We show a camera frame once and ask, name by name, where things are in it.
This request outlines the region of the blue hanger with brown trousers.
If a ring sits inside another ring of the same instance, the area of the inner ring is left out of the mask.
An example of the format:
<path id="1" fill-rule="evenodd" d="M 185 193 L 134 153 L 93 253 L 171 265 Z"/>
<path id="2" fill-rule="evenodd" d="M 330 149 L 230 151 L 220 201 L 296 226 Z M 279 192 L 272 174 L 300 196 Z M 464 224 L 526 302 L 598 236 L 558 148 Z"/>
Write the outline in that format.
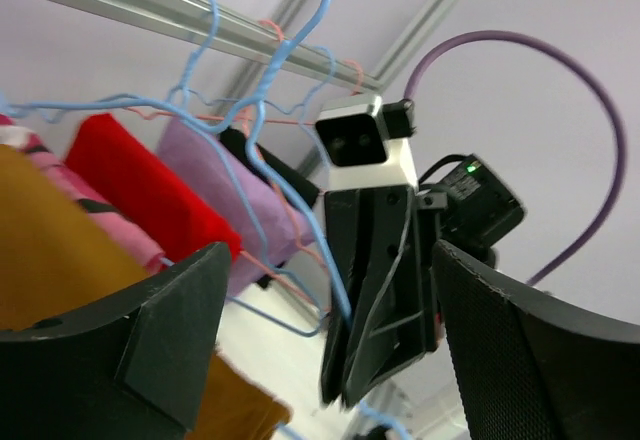
<path id="1" fill-rule="evenodd" d="M 313 0 L 280 0 L 269 19 L 262 22 L 278 34 L 292 37 L 304 22 L 304 9 L 310 7 Z M 306 151 L 290 148 L 296 154 L 295 170 L 308 179 L 318 174 L 321 155 L 318 147 L 313 145 Z M 396 384 L 389 381 L 365 397 L 354 409 L 354 417 L 350 420 L 343 437 L 345 439 L 409 439 L 410 430 L 402 423 L 402 415 L 406 413 L 406 402 L 403 392 Z"/>

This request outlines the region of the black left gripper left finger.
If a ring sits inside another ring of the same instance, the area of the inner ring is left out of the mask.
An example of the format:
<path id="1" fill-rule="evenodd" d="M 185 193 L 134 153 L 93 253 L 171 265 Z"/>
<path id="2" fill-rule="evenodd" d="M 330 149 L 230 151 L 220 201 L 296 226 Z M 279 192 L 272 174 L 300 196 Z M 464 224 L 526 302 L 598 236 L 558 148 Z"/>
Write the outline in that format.
<path id="1" fill-rule="evenodd" d="M 5 439 L 182 439 L 197 423 L 229 249 L 1 334 Z"/>

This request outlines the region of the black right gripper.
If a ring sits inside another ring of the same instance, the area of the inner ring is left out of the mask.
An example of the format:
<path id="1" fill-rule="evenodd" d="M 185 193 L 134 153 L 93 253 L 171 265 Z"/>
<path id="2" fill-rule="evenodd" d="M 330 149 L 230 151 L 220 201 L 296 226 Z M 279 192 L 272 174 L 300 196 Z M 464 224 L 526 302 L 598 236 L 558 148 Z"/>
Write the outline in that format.
<path id="1" fill-rule="evenodd" d="M 330 314 L 320 375 L 323 404 L 341 395 L 343 406 L 352 408 L 437 349 L 436 294 L 423 260 L 441 237 L 444 211 L 443 192 L 408 185 L 325 195 L 326 238 L 334 258 L 344 260 L 338 266 L 355 319 L 351 331 L 338 307 Z M 405 225 L 410 233 L 400 247 Z"/>

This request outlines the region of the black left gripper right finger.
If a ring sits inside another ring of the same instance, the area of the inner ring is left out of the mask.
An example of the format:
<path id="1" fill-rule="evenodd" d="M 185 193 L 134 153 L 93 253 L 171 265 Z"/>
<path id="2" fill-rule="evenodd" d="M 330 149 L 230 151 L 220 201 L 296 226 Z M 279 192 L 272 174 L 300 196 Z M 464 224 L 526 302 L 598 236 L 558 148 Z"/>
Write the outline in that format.
<path id="1" fill-rule="evenodd" d="M 432 273 L 471 438 L 638 438 L 638 325 L 529 287 L 445 241 Z"/>

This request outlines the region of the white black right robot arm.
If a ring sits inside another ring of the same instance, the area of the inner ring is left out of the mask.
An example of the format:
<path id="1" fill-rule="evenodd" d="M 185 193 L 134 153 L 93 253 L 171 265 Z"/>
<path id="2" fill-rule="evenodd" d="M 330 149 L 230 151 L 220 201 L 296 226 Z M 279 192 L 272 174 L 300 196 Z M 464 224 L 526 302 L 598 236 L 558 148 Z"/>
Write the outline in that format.
<path id="1" fill-rule="evenodd" d="M 334 305 L 320 374 L 321 399 L 350 409 L 374 387 L 437 350 L 443 315 L 431 274 L 432 249 L 446 240 L 494 266 L 495 244 L 525 209 L 475 155 L 436 163 L 436 183 L 332 191 L 326 237 L 351 315 Z"/>

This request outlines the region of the brown trousers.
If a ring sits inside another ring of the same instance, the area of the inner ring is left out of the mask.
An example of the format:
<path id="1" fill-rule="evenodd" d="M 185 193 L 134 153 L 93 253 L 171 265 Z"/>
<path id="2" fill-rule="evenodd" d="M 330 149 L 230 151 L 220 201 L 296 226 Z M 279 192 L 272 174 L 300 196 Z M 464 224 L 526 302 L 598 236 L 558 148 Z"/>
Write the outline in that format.
<path id="1" fill-rule="evenodd" d="M 1 334 L 86 306 L 149 274 L 23 153 L 1 150 Z M 290 410 L 215 352 L 182 439 L 268 439 Z"/>

